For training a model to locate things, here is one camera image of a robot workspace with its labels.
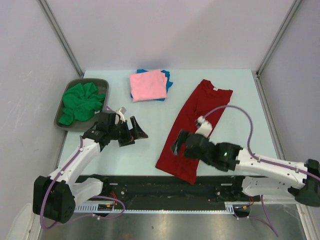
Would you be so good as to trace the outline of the grey plastic tray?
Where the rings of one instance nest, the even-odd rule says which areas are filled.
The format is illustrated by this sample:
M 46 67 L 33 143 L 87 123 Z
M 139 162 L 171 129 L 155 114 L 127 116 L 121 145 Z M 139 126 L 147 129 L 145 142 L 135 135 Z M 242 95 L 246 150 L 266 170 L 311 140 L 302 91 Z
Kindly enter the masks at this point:
M 75 80 L 72 80 L 71 82 L 68 83 L 67 87 L 65 88 L 64 93 L 68 89 L 74 87 L 78 83 L 82 83 L 82 84 L 94 83 L 98 88 L 98 93 L 99 94 L 105 93 L 105 100 L 104 100 L 103 107 L 102 107 L 102 110 L 103 110 L 103 108 L 107 105 L 107 102 L 108 102 L 109 83 L 106 80 L 100 79 L 100 78 L 80 78 L 80 79 L 75 79 Z M 54 123 L 60 129 L 63 129 L 65 131 L 72 131 L 72 132 L 83 132 L 83 131 L 86 131 L 88 128 L 90 128 L 98 120 L 99 114 L 102 111 L 101 110 L 99 112 L 96 112 L 95 115 L 91 119 L 89 119 L 88 121 L 84 121 L 84 122 L 76 121 L 76 122 L 72 123 L 71 125 L 63 125 L 63 124 L 58 123 L 59 118 L 63 114 L 63 111 L 62 111 L 63 107 L 64 107 L 64 104 L 63 104 L 63 100 L 61 99 L 59 107 L 58 107 L 58 110 L 56 112 Z

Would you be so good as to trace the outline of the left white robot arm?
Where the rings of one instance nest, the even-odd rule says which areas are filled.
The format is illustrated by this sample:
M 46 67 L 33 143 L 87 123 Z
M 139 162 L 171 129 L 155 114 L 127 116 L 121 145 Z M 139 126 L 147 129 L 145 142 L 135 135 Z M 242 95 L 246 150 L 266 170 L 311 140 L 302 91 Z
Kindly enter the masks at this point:
M 33 213 L 42 219 L 65 224 L 76 207 L 85 201 L 95 197 L 107 199 L 111 188 L 100 177 L 91 176 L 79 184 L 76 180 L 111 141 L 117 141 L 120 147 L 124 147 L 149 137 L 134 116 L 130 121 L 132 127 L 128 126 L 120 110 L 100 113 L 93 126 L 79 137 L 79 145 L 66 162 L 48 176 L 39 176 L 34 181 Z

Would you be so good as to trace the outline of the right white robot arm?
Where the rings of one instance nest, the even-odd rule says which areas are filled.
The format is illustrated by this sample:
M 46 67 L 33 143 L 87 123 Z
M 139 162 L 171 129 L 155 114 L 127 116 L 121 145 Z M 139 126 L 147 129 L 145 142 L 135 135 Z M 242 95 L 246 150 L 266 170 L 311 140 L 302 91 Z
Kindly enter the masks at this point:
M 180 131 L 171 145 L 173 155 L 182 153 L 184 157 L 201 160 L 222 172 L 244 171 L 261 175 L 272 180 L 269 186 L 243 180 L 230 188 L 231 196 L 242 201 L 247 196 L 272 195 L 283 191 L 284 195 L 303 205 L 320 205 L 320 163 L 314 159 L 306 162 L 293 162 L 270 158 L 240 145 L 229 142 L 213 143 L 199 133 Z

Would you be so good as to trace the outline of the red t shirt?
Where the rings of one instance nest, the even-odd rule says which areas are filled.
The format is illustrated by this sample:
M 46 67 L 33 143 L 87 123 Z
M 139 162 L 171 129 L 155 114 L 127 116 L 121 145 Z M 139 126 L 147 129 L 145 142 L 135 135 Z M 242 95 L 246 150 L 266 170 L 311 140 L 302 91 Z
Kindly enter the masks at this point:
M 192 133 L 197 130 L 196 120 L 200 116 L 217 107 L 228 105 L 232 94 L 231 89 L 216 88 L 209 80 L 202 80 L 177 115 L 155 167 L 189 184 L 194 184 L 199 160 L 186 158 L 183 153 L 173 155 L 171 146 L 181 130 Z

